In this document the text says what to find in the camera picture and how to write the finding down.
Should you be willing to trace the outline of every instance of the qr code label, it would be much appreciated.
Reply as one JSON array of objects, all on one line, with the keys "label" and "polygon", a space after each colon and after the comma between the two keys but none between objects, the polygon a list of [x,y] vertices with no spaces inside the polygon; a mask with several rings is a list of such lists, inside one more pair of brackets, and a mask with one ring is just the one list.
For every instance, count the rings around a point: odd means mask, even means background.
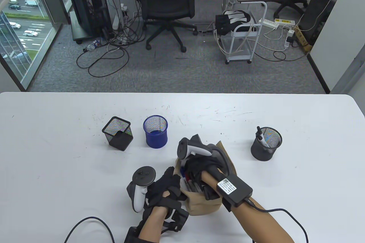
[{"label": "qr code label", "polygon": [[230,193],[232,193],[234,190],[236,190],[237,188],[228,180],[228,179],[223,179],[221,182],[218,182],[218,186],[227,194],[229,195]]}]

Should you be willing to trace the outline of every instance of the hand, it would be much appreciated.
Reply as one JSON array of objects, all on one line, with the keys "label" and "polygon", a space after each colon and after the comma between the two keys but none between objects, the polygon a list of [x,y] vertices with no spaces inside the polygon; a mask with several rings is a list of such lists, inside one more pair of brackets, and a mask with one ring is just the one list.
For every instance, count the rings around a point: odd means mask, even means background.
[{"label": "hand", "polygon": [[162,197],[177,200],[180,196],[180,176],[174,173],[174,167],[168,167],[162,177],[147,187],[146,198],[150,202],[159,201]]}]

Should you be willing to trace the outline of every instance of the white car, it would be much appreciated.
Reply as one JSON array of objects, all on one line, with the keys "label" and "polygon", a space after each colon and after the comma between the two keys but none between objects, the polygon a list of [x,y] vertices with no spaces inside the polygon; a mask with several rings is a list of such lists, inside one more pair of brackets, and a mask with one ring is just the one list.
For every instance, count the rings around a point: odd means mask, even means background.
[{"label": "white car", "polygon": [[26,30],[24,31],[23,35],[26,36],[38,36],[38,32],[32,31],[32,30]]},{"label": "white car", "polygon": [[14,22],[9,22],[9,24],[11,25],[12,28],[21,28],[21,25],[18,23],[14,23]]}]

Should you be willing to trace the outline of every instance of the white metal cart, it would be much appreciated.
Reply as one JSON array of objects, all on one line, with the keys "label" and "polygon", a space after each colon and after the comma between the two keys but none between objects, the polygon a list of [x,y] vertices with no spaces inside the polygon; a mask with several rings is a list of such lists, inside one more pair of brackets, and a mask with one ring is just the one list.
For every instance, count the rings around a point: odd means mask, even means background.
[{"label": "white metal cart", "polygon": [[[239,26],[237,26],[234,29],[233,32],[229,32],[227,35],[220,36],[220,42],[222,44],[222,48],[224,49],[224,51],[228,52],[228,54],[225,54],[226,55],[226,64],[229,64],[229,62],[233,61],[233,60],[247,60],[247,63],[250,64],[252,62],[253,56],[255,54],[255,49],[257,46],[258,38],[260,36],[261,29],[263,26],[263,21],[265,19],[265,15],[266,15],[266,11],[267,11],[267,4],[266,4],[266,2],[263,2],[263,1],[245,2],[245,4],[248,4],[248,6],[250,4],[262,5],[265,8],[264,12],[262,14],[262,20],[261,20],[261,23],[258,23],[257,19],[255,19],[252,12],[250,10],[246,10],[246,12],[248,14],[250,14],[250,16],[253,18],[254,24],[250,24],[250,23],[240,24]],[[241,27],[251,27],[251,26],[255,27],[254,31],[251,31],[251,32],[238,32],[237,31]],[[240,50],[237,51],[237,48],[241,45],[241,43],[243,42],[243,40],[246,37],[256,37],[253,48],[249,44],[249,41],[245,41],[245,43],[240,48]]]}]

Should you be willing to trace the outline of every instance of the gray carpet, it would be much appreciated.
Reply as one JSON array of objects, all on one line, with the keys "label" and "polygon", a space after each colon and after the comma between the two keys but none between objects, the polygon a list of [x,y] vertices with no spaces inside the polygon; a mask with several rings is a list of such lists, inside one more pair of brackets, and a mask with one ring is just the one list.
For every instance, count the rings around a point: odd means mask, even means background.
[{"label": "gray carpet", "polygon": [[[121,0],[128,6],[129,13],[135,10],[134,0]],[[196,15],[186,22],[209,23],[215,14],[221,12],[222,0],[196,0]],[[269,3],[267,18],[278,4]],[[262,13],[261,6],[251,10],[255,16]],[[281,17],[298,20],[299,16],[290,9],[284,9]],[[149,36],[155,30],[150,26]],[[220,52],[213,35],[199,34],[177,29],[187,47],[186,53],[180,48],[169,32],[163,32],[151,42],[152,50],[145,49],[141,42],[128,47],[128,64],[119,72],[105,77],[91,77],[86,70],[78,68],[76,58],[82,48],[89,44],[85,41],[77,45],[72,41],[71,27],[63,26],[47,57],[42,62],[29,91],[49,92],[207,92],[207,93],[324,93],[313,69],[306,57],[294,62],[269,62],[255,56],[252,64],[231,62],[225,65],[225,57]],[[278,38],[281,31],[268,34]],[[273,48],[282,49],[286,34],[281,40],[269,40],[263,35],[260,43]],[[91,64],[104,54],[106,48],[99,48],[80,57],[80,65]],[[257,47],[256,52],[262,57],[274,60],[272,51]],[[299,48],[290,47],[285,51],[288,60],[303,56]],[[107,54],[109,57],[120,56],[117,50]],[[101,60],[90,71],[95,75],[104,75],[118,69],[127,61],[124,56],[117,60]]]}]

